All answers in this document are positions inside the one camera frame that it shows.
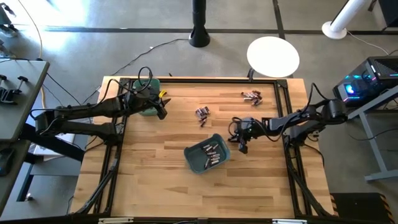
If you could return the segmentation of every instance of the computer tower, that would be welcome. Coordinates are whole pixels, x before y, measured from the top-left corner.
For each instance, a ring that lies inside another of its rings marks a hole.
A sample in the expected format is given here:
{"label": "computer tower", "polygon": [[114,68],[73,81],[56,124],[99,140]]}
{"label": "computer tower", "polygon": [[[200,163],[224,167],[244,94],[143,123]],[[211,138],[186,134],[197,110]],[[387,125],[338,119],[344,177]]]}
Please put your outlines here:
{"label": "computer tower", "polygon": [[334,88],[347,107],[359,107],[398,84],[398,57],[369,57]]}

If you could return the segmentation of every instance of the teal plastic tray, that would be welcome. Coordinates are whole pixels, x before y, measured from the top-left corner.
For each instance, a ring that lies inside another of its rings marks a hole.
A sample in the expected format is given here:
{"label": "teal plastic tray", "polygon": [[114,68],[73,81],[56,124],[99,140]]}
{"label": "teal plastic tray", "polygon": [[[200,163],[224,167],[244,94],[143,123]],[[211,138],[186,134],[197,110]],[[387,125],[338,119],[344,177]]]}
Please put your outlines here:
{"label": "teal plastic tray", "polygon": [[[142,86],[145,86],[148,81],[149,81],[148,78],[141,78]],[[141,87],[141,84],[139,83],[138,80],[136,80],[132,85],[136,88]],[[150,81],[150,86],[159,91],[160,90],[160,81],[156,78],[153,78]],[[157,110],[155,108],[149,108],[148,110],[139,112],[139,114],[141,114],[143,116],[156,116]]]}
{"label": "teal plastic tray", "polygon": [[[216,165],[209,166],[209,168],[205,169],[205,163],[208,156],[206,155],[206,153],[203,151],[202,148],[208,144],[212,146],[218,144],[218,147],[216,148],[215,151],[218,154],[220,154],[220,162],[217,163]],[[227,161],[231,157],[231,153],[224,139],[219,134],[214,134],[211,138],[199,142],[198,144],[192,147],[186,147],[184,149],[184,156],[191,170],[196,174],[201,174],[204,171],[208,171]]]}

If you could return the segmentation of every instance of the blue led light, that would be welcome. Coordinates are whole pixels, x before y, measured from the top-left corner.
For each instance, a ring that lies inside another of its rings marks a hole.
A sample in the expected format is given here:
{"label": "blue led light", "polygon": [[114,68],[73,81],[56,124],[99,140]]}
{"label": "blue led light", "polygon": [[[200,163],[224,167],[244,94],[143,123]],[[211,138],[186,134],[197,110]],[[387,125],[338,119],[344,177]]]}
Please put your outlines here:
{"label": "blue led light", "polygon": [[354,90],[353,90],[353,87],[351,85],[346,85],[346,91],[350,95],[354,94]]}

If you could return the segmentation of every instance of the yellow object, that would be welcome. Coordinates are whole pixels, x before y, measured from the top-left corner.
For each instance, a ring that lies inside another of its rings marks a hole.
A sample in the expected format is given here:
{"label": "yellow object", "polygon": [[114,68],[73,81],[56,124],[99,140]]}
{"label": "yellow object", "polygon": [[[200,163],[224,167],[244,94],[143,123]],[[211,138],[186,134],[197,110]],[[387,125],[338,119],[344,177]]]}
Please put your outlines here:
{"label": "yellow object", "polygon": [[159,93],[159,97],[160,97],[160,98],[163,97],[166,93],[167,93],[166,90],[162,90],[162,91]]}
{"label": "yellow object", "polygon": [[[39,36],[39,40],[40,40],[40,52],[39,52],[39,58],[42,58],[42,54],[43,54],[43,41],[42,41],[42,36],[40,35],[40,31],[39,28],[37,28],[37,25],[35,23],[35,21],[33,20],[32,16],[30,16],[29,12],[27,11],[27,9],[25,8],[25,6],[23,5],[23,3],[18,0],[19,4],[22,6],[22,8],[24,8],[26,14],[29,16],[29,18],[31,19],[33,25],[36,28],[37,31],[37,35]],[[42,93],[42,107],[43,109],[45,109],[45,96],[44,96],[44,90],[43,87],[40,87],[40,92]]]}

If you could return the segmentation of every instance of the white circular light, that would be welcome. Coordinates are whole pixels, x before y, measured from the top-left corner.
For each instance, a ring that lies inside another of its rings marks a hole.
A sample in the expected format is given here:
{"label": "white circular light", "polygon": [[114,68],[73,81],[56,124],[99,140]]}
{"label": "white circular light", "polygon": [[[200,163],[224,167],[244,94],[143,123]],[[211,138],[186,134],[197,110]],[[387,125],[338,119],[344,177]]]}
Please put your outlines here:
{"label": "white circular light", "polygon": [[282,78],[293,74],[300,64],[292,44],[278,37],[261,37],[248,48],[250,66],[261,75]]}

